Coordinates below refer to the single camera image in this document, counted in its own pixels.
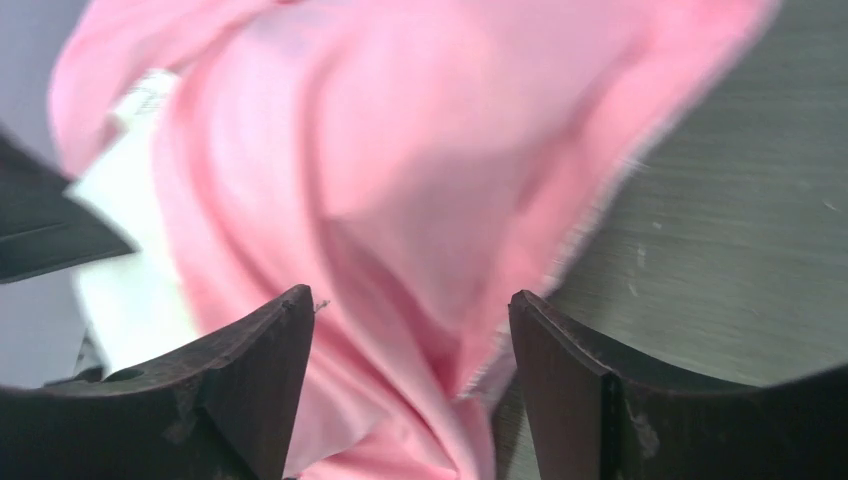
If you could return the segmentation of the pink pillowcase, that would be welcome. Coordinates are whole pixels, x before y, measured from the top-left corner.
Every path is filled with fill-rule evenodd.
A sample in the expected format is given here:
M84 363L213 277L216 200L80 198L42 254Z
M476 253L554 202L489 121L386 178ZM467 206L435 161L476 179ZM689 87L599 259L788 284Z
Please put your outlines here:
M285 472L492 479L507 305L551 291L639 156L772 1L93 1L49 105L74 182L146 72L152 170L200 336L320 309Z

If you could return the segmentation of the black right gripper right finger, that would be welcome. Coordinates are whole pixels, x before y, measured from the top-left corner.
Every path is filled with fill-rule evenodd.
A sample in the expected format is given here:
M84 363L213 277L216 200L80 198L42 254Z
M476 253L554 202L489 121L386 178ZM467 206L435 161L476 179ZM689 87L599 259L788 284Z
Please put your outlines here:
M847 370L766 387L661 361L516 293L509 321L544 479L843 479Z

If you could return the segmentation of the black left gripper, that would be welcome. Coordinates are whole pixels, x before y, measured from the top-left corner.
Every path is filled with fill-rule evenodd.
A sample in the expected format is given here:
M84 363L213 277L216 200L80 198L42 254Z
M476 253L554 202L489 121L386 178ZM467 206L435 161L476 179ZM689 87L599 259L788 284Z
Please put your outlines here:
M65 196L70 182L1 132L1 282L9 284L134 249Z

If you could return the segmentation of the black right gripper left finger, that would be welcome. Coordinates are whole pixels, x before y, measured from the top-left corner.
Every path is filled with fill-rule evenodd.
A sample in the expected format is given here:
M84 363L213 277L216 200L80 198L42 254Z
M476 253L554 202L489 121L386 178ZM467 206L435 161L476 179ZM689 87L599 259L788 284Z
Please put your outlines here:
M280 479L314 328L309 287L147 362L1 391L5 479Z

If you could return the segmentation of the white pillow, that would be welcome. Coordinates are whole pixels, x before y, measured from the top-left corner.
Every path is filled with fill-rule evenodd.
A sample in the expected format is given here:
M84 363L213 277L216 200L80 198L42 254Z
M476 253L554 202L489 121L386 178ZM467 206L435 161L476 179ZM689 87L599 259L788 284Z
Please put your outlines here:
M146 72L112 111L115 140L67 192L133 249L85 264L73 274L106 376L200 336L170 254L152 170L159 110L177 82L167 70Z

